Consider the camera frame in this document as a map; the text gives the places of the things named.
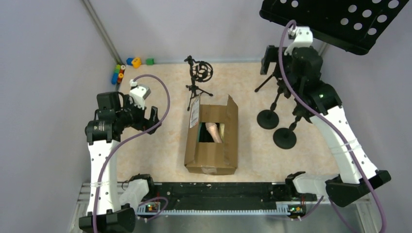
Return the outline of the beige pink microphone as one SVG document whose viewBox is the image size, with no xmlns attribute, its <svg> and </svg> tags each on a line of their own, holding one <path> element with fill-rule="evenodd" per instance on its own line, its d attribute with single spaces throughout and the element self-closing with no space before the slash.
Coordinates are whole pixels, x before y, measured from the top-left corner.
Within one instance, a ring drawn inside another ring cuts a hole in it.
<svg viewBox="0 0 412 233">
<path fill-rule="evenodd" d="M 206 125 L 206 130 L 211 135 L 214 143 L 223 143 L 217 124 L 208 122 L 205 125 Z"/>
</svg>

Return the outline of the brown cardboard box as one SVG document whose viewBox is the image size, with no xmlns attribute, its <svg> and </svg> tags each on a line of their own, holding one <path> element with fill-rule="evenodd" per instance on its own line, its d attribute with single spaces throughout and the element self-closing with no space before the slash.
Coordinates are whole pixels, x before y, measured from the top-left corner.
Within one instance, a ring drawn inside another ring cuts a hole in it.
<svg viewBox="0 0 412 233">
<path fill-rule="evenodd" d="M 184 166 L 190 173 L 233 175 L 238 168 L 239 110 L 233 98 L 225 105 L 201 104 L 196 97 L 190 107 Z"/>
</svg>

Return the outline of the black round-base stand with clip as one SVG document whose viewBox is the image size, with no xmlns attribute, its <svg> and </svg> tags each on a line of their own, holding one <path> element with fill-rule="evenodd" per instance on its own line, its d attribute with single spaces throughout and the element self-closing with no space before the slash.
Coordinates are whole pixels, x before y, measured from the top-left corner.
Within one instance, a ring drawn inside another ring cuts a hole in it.
<svg viewBox="0 0 412 233">
<path fill-rule="evenodd" d="M 275 97 L 275 100 L 272 102 L 269 109 L 260 111 L 257 116 L 258 125 L 267 130 L 274 129 L 278 126 L 279 117 L 278 117 L 278 114 L 275 112 L 275 109 L 277 107 L 277 102 L 279 100 L 279 97 L 282 94 L 286 97 L 289 93 L 283 78 L 281 78 L 280 76 L 281 76 L 281 72 L 280 72 L 279 63 L 276 62 L 272 74 L 268 78 L 266 78 L 266 80 L 255 89 L 255 92 L 258 92 L 272 78 L 276 79 L 276 84 L 278 88 L 277 88 L 277 95 Z"/>
</svg>

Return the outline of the black shock mount tripod stand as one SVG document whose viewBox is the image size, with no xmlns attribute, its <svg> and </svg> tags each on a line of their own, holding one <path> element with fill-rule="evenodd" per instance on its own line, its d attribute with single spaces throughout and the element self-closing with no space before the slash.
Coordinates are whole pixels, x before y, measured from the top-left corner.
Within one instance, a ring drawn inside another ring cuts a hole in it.
<svg viewBox="0 0 412 233">
<path fill-rule="evenodd" d="M 187 107 L 187 111 L 189 111 L 192 100 L 202 93 L 206 93 L 207 95 L 213 97 L 212 93 L 207 92 L 196 85 L 196 82 L 205 83 L 211 80 L 213 76 L 213 67 L 206 61 L 196 61 L 191 55 L 189 55 L 184 62 L 187 62 L 190 66 L 189 74 L 191 85 L 186 85 L 186 88 L 191 92 Z"/>
</svg>

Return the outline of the black round-base stand with holder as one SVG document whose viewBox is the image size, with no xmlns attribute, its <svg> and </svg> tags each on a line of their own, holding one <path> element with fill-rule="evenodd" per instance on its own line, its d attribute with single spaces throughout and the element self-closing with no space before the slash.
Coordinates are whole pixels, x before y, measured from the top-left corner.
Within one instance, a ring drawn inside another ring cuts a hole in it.
<svg viewBox="0 0 412 233">
<path fill-rule="evenodd" d="M 298 122 L 304 119 L 308 123 L 312 123 L 310 120 L 310 111 L 305 108 L 299 101 L 294 100 L 296 106 L 292 111 L 292 115 L 295 116 L 294 121 L 289 125 L 289 127 L 279 128 L 273 134 L 274 143 L 281 149 L 288 150 L 296 145 L 297 137 L 294 130 L 297 127 Z"/>
</svg>

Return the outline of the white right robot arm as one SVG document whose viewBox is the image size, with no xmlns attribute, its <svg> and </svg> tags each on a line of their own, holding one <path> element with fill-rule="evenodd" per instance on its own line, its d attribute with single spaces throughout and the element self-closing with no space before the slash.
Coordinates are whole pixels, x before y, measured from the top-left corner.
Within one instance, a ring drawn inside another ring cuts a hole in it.
<svg viewBox="0 0 412 233">
<path fill-rule="evenodd" d="M 321 80 L 322 57 L 312 48 L 297 48 L 278 58 L 278 47 L 269 45 L 261 60 L 261 74 L 275 63 L 272 77 L 276 79 L 277 94 L 291 97 L 296 93 L 292 111 L 294 122 L 280 128 L 273 102 L 259 112 L 257 122 L 264 129 L 273 129 L 273 141 L 281 149 L 291 149 L 297 143 L 295 128 L 304 119 L 313 124 L 325 139 L 338 165 L 336 175 L 311 175 L 304 171 L 290 174 L 285 183 L 289 195 L 300 197 L 313 194 L 329 197 L 337 206 L 345 207 L 371 190 L 391 180 L 388 171 L 378 169 L 368 158 L 345 117 L 342 101 L 330 84 Z"/>
</svg>

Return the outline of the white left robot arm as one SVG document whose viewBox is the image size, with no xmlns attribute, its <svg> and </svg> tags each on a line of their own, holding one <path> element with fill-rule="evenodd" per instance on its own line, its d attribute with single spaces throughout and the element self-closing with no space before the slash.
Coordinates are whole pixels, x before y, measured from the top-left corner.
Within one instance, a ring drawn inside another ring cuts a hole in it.
<svg viewBox="0 0 412 233">
<path fill-rule="evenodd" d="M 120 202 L 117 190 L 118 148 L 126 128 L 153 134 L 161 126 L 158 108 L 145 118 L 148 91 L 105 92 L 97 95 L 98 109 L 85 127 L 91 161 L 90 199 L 79 228 L 85 233 L 131 233 L 136 224 L 130 203 Z"/>
</svg>

